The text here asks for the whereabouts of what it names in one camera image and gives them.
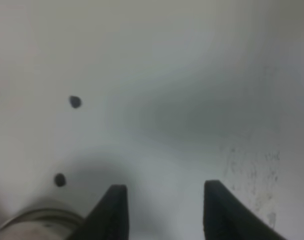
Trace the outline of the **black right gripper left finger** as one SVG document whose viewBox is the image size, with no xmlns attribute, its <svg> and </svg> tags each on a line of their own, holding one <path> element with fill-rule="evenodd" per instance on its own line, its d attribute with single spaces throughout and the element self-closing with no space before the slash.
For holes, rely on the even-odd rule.
<svg viewBox="0 0 304 240">
<path fill-rule="evenodd" d="M 69 240 L 128 240 L 127 187 L 111 185 Z"/>
</svg>

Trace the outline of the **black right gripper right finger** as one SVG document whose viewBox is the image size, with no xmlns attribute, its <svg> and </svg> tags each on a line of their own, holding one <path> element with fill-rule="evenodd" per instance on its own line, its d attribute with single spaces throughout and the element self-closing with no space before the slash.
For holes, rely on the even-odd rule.
<svg viewBox="0 0 304 240">
<path fill-rule="evenodd" d="M 203 230 L 207 240 L 283 240 L 220 181 L 204 184 Z"/>
</svg>

